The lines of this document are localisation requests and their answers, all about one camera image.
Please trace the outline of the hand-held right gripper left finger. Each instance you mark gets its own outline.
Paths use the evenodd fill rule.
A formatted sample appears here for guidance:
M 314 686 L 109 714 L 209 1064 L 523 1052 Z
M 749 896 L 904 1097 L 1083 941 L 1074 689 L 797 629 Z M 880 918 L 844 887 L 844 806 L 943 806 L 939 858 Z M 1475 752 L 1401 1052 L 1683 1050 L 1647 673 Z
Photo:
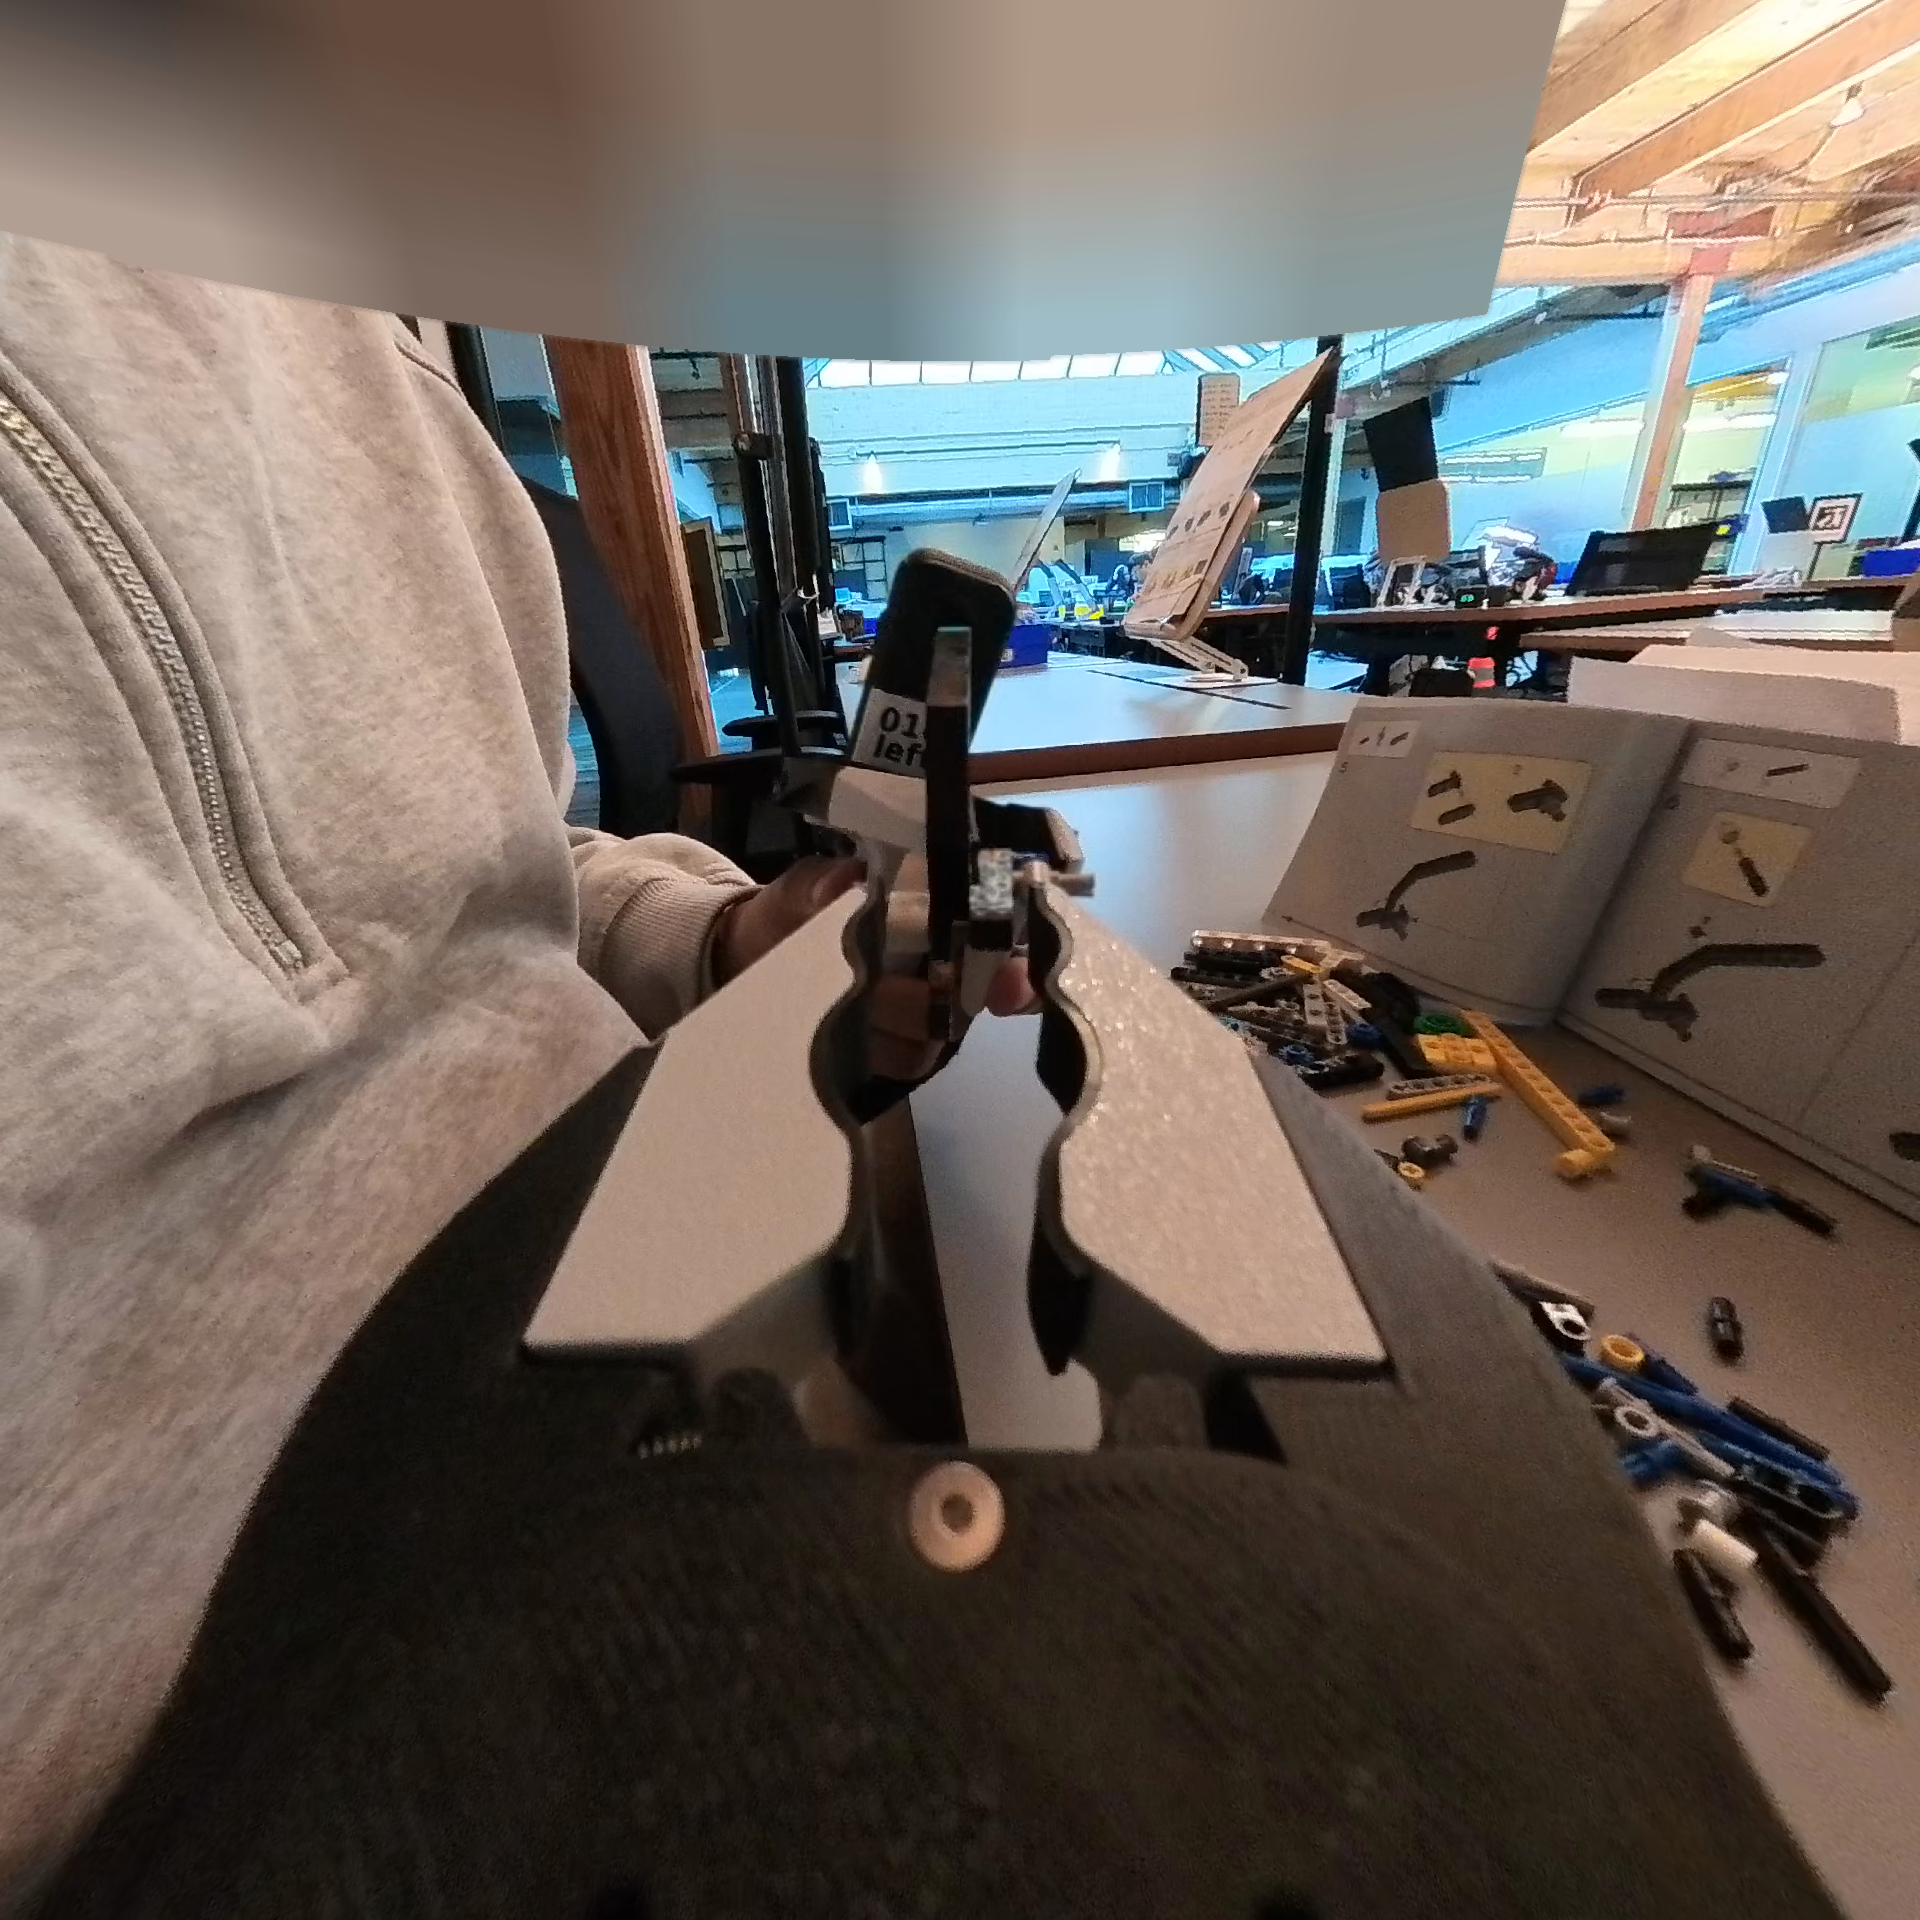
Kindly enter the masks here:
M 868 887 L 821 907 L 646 1057 L 529 1362 L 636 1362 L 694 1396 L 758 1371 L 799 1388 L 871 1315 L 861 986 Z

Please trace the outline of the grey lego connector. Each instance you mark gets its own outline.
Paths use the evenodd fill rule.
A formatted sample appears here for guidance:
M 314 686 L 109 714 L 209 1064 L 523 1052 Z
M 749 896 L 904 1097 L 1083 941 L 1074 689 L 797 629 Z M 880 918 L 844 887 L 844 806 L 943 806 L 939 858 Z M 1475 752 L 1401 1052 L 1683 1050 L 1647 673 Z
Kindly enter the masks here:
M 966 890 L 963 952 L 1024 952 L 1035 900 L 1045 890 L 1090 896 L 1095 876 L 1080 862 L 1052 861 L 1036 852 L 980 847 Z

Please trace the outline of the person's left forearm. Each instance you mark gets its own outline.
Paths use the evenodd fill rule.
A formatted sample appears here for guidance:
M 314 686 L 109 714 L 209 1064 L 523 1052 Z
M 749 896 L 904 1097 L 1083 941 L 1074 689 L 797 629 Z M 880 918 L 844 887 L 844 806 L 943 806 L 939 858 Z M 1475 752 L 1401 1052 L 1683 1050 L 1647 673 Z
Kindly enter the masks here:
M 647 1038 L 712 993 L 725 916 L 758 886 L 718 852 L 675 832 L 616 837 L 565 830 L 577 894 L 577 962 Z

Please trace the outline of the heap of mixed lego beams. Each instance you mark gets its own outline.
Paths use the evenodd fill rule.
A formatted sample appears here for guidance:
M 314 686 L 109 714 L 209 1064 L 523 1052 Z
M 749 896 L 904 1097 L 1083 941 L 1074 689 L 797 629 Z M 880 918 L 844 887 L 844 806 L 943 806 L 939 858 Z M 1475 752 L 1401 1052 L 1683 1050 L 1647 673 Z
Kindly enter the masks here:
M 1194 930 L 1170 982 L 1310 1090 L 1406 1105 L 1499 1079 L 1494 1045 L 1462 1013 L 1321 938 Z

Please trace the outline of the lego instruction booklet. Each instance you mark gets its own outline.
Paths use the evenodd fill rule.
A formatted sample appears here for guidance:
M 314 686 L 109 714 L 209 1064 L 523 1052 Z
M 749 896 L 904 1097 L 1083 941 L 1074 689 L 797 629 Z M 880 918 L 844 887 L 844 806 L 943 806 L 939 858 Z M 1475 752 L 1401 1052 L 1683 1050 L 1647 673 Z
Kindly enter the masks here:
M 1917 748 L 1365 699 L 1269 907 L 1917 1219 Z

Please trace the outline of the blue and black lego assembly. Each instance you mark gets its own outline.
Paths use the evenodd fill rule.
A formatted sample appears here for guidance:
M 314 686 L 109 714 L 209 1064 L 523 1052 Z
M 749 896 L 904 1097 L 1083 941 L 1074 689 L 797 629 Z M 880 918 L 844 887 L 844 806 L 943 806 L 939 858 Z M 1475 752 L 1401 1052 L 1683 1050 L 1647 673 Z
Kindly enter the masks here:
M 1773 1213 L 1814 1238 L 1838 1236 L 1838 1220 L 1831 1213 L 1809 1203 L 1779 1181 L 1709 1152 L 1703 1144 L 1692 1144 L 1686 1150 L 1683 1179 L 1687 1183 L 1683 1213 L 1692 1219 L 1709 1219 L 1713 1213 L 1742 1206 L 1751 1213 Z

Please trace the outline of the person's left hand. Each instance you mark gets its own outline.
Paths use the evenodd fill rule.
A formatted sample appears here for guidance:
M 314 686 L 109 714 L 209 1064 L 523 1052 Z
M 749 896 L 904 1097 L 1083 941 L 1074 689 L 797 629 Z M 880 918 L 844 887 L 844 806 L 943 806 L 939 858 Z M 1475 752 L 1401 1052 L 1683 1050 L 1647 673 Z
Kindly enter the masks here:
M 712 921 L 708 966 L 715 986 L 794 937 L 806 921 L 843 894 L 861 894 L 864 865 L 860 858 L 799 858 L 777 880 L 733 900 Z M 864 1000 L 868 1066 L 877 1076 L 922 1083 L 940 1057 L 943 1042 L 930 1038 L 930 993 L 919 979 L 885 976 Z

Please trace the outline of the white table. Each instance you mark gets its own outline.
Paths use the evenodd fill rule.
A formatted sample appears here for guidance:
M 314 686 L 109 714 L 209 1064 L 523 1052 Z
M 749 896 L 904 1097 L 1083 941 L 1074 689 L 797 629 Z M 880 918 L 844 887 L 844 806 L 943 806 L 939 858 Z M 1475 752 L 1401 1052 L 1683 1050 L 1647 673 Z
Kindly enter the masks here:
M 1191 689 L 1172 670 L 1052 655 L 995 676 L 973 732 L 985 783 L 1059 783 L 1334 749 L 1356 697 L 1297 686 Z

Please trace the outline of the dark office chair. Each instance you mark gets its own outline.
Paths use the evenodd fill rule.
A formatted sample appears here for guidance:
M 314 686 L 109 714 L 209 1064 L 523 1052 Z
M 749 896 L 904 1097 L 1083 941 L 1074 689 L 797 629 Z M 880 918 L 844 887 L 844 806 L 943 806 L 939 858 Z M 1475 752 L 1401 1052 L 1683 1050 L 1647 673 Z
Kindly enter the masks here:
M 589 535 L 577 500 L 522 481 L 543 522 L 563 589 L 575 703 L 596 768 L 596 825 L 616 837 L 694 835 L 684 804 L 708 794 L 704 842 L 751 880 L 773 880 L 802 855 L 852 858 L 853 841 L 788 810 L 780 720 L 746 725 L 749 748 L 696 759 L 678 717 L 627 620 Z

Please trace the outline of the document board on stand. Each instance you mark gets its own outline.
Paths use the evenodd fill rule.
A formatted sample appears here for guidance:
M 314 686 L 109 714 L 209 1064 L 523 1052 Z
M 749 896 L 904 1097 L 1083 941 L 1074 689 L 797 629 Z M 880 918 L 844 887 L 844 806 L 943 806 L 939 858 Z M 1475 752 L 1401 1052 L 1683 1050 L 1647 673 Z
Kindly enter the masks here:
M 1218 425 L 1122 620 L 1125 636 L 1141 641 L 1187 669 L 1179 680 L 1184 689 L 1274 682 L 1274 676 L 1250 673 L 1245 662 L 1203 644 L 1200 625 L 1225 565 L 1255 519 L 1256 467 L 1324 384 L 1324 376 L 1334 373 L 1335 346 L 1335 336 L 1324 339 L 1307 364 L 1263 386 Z

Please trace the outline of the black metal pole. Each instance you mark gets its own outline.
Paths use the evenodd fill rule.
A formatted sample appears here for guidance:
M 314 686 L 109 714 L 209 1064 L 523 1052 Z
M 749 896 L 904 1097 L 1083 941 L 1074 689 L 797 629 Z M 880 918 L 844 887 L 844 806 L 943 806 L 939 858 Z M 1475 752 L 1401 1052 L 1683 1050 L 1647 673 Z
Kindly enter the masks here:
M 1303 457 L 1303 477 L 1297 494 L 1297 539 L 1290 558 L 1289 614 L 1280 644 L 1280 680 L 1284 686 L 1304 686 L 1315 570 L 1321 565 L 1321 532 L 1327 517 L 1327 487 L 1334 466 L 1334 412 L 1339 398 L 1341 336 L 1324 332 L 1315 339 L 1320 373 L 1307 390 L 1307 438 Z

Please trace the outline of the tilted black monitor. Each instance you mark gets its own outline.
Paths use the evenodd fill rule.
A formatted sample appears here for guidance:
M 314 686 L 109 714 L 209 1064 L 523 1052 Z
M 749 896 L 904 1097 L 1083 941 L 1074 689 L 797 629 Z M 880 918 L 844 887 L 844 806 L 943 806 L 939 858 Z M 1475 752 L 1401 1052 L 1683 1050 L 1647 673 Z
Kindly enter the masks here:
M 1362 421 L 1362 442 L 1382 496 L 1437 480 L 1428 394 L 1413 394 L 1397 407 L 1366 415 Z

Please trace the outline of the person in grey hoodie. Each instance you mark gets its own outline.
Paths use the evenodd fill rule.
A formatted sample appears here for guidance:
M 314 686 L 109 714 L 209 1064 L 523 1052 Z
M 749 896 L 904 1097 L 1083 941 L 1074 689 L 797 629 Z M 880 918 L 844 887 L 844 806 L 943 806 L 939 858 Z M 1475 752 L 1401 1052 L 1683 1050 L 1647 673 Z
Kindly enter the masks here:
M 391 319 L 3 238 L 3 1907 L 283 1432 L 636 1035 L 543 531 Z

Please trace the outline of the white block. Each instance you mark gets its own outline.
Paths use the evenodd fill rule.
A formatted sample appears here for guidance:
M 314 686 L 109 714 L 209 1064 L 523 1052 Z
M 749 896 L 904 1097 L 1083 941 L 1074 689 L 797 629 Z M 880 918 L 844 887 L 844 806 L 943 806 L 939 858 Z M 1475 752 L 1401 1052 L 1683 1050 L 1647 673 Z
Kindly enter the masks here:
M 1655 644 L 1572 660 L 1568 704 L 1917 748 L 1917 655 Z

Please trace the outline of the wooden ceiling column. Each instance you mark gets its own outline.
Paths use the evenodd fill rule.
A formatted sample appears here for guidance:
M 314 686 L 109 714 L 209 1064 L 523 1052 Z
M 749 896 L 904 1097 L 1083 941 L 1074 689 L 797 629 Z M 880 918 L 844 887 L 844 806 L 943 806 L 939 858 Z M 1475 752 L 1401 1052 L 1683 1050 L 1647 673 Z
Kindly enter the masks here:
M 1635 457 L 1627 467 L 1627 494 L 1620 500 L 1630 531 L 1647 531 L 1658 522 L 1675 446 L 1687 415 L 1692 355 L 1710 298 L 1713 274 L 1687 274 L 1668 287 Z

